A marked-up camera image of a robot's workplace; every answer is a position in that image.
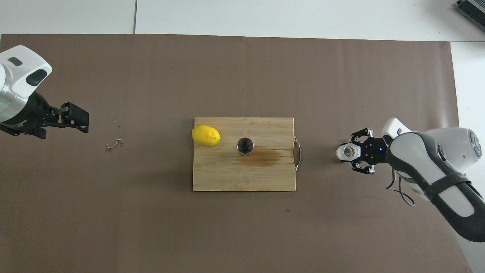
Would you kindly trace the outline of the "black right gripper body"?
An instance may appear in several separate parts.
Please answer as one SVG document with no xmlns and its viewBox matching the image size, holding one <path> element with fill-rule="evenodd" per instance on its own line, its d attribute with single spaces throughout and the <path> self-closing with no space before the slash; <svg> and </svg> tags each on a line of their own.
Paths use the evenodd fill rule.
<svg viewBox="0 0 485 273">
<path fill-rule="evenodd" d="M 384 138 L 367 138 L 362 147 L 363 161 L 370 165 L 388 163 L 386 160 L 387 148 L 388 145 Z"/>
</svg>

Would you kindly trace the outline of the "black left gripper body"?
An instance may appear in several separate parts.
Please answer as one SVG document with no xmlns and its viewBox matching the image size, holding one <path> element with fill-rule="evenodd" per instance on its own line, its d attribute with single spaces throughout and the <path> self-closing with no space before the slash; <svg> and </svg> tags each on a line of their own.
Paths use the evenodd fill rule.
<svg viewBox="0 0 485 273">
<path fill-rule="evenodd" d="M 50 105 L 38 92 L 28 98 L 25 107 L 14 117 L 1 122 L 1 131 L 9 135 L 24 134 L 24 130 L 32 127 L 50 127 Z"/>
</svg>

